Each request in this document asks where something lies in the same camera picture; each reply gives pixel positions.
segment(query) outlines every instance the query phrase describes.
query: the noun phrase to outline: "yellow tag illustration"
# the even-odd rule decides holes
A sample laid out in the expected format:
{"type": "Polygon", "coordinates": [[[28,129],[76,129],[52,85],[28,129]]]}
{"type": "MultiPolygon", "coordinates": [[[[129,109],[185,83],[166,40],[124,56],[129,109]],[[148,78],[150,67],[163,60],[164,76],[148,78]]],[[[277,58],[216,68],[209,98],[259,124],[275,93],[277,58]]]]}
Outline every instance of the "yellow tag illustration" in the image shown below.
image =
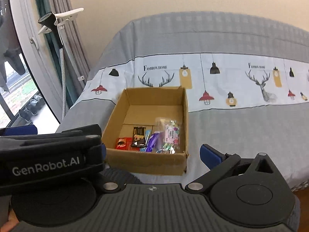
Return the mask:
{"type": "Polygon", "coordinates": [[[185,65],[179,69],[179,78],[182,87],[192,89],[191,71],[185,65]]]}
{"type": "Polygon", "coordinates": [[[272,74],[273,74],[273,80],[275,81],[276,87],[282,87],[281,80],[280,80],[280,72],[276,67],[273,69],[272,74]]]}

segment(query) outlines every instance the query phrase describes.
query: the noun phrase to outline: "red lamp illustration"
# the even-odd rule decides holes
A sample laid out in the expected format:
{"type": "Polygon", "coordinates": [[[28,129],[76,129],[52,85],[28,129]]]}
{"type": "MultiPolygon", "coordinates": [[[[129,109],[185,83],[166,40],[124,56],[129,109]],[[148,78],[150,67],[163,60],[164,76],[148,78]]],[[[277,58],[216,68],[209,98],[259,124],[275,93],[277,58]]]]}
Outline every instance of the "red lamp illustration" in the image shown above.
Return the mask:
{"type": "Polygon", "coordinates": [[[203,96],[200,97],[199,101],[204,101],[204,105],[208,105],[208,104],[211,103],[211,100],[214,100],[214,97],[210,96],[209,93],[206,91],[205,79],[204,79],[204,71],[203,71],[203,65],[202,65],[202,58],[201,58],[201,56],[200,56],[200,65],[202,66],[202,74],[203,74],[203,82],[204,82],[205,92],[203,93],[203,96]]]}
{"type": "Polygon", "coordinates": [[[205,105],[208,105],[208,104],[211,103],[211,100],[213,100],[213,99],[214,99],[214,97],[210,96],[210,95],[208,94],[208,92],[205,91],[205,92],[203,93],[203,96],[200,97],[200,100],[199,100],[199,101],[204,101],[204,104],[205,104],[205,105]]]}
{"type": "Polygon", "coordinates": [[[291,92],[291,90],[289,90],[288,97],[290,97],[292,100],[294,100],[295,99],[295,94],[293,94],[291,92]]]}
{"type": "Polygon", "coordinates": [[[102,75],[103,75],[103,72],[102,72],[102,74],[101,74],[100,85],[99,85],[97,88],[91,90],[91,91],[95,91],[95,94],[96,94],[96,95],[100,95],[100,94],[102,94],[103,91],[107,91],[107,90],[101,85],[102,75]]]}

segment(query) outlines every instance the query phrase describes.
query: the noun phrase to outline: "genrobot.ai logo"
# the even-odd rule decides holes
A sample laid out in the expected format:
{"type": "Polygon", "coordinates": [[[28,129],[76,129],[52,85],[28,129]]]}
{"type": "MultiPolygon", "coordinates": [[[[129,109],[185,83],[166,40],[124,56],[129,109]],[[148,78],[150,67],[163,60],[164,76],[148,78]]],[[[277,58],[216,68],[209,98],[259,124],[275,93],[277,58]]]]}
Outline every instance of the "genrobot.ai logo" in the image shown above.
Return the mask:
{"type": "Polygon", "coordinates": [[[63,167],[70,167],[70,166],[75,166],[79,164],[79,157],[72,157],[70,163],[67,163],[64,159],[62,161],[56,162],[56,163],[51,163],[48,162],[46,164],[35,164],[31,167],[23,167],[23,168],[18,168],[18,167],[13,167],[12,173],[15,176],[20,176],[20,175],[28,175],[32,173],[40,173],[40,172],[47,172],[49,170],[55,170],[55,169],[60,169],[63,167]]]}

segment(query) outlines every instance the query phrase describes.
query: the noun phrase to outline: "deer head illustration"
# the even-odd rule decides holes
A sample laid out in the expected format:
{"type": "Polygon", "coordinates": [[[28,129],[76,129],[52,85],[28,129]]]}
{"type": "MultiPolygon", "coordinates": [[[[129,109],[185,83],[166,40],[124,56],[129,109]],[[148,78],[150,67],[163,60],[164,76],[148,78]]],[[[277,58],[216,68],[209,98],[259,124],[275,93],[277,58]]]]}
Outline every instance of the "deer head illustration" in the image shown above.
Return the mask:
{"type": "MultiPolygon", "coordinates": [[[[175,73],[173,73],[173,75],[172,75],[172,77],[171,77],[170,74],[169,74],[166,70],[164,70],[164,71],[165,71],[165,73],[167,74],[167,79],[164,80],[164,77],[162,77],[162,82],[159,84],[159,87],[162,87],[163,85],[166,85],[166,84],[168,84],[169,82],[171,82],[172,79],[173,79],[173,77],[174,77],[174,75],[175,75],[175,73]]],[[[153,84],[150,83],[150,81],[149,81],[150,78],[148,78],[148,80],[145,81],[145,75],[146,75],[146,73],[147,73],[147,72],[145,72],[145,74],[142,76],[142,79],[140,79],[139,76],[138,76],[138,79],[139,79],[139,81],[140,81],[143,85],[146,85],[146,86],[149,86],[149,87],[153,87],[153,84]]]]}
{"type": "Polygon", "coordinates": [[[245,72],[245,73],[246,73],[247,77],[248,77],[250,80],[252,80],[253,82],[255,82],[255,84],[258,85],[258,86],[260,87],[264,101],[265,101],[265,102],[270,102],[270,101],[276,100],[276,99],[277,99],[277,96],[276,96],[275,94],[273,94],[273,93],[268,93],[268,92],[266,92],[265,89],[264,89],[264,87],[265,87],[265,85],[266,85],[266,82],[267,82],[267,81],[269,80],[269,78],[270,78],[270,73],[267,74],[266,71],[264,70],[264,72],[265,72],[265,74],[266,74],[266,77],[263,75],[263,80],[262,80],[262,82],[259,82],[259,81],[254,77],[254,75],[253,75],[253,77],[250,75],[250,72],[251,72],[251,70],[248,72],[248,74],[247,74],[247,72],[245,72]]]}

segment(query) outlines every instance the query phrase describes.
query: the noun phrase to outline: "blue gripper pad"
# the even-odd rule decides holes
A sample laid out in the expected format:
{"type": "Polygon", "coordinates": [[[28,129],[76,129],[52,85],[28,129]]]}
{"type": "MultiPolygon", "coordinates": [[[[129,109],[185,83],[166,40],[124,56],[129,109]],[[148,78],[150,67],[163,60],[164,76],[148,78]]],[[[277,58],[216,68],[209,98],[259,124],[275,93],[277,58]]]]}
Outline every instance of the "blue gripper pad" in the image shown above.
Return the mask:
{"type": "Polygon", "coordinates": [[[211,170],[215,166],[219,165],[223,161],[223,159],[222,156],[214,153],[207,146],[208,145],[204,144],[200,147],[200,159],[211,170]]]}
{"type": "Polygon", "coordinates": [[[101,148],[102,148],[103,160],[105,160],[105,158],[106,158],[106,146],[102,143],[101,148]]]}
{"type": "Polygon", "coordinates": [[[14,136],[14,135],[36,135],[38,129],[35,125],[15,126],[0,129],[0,136],[14,136]]]}

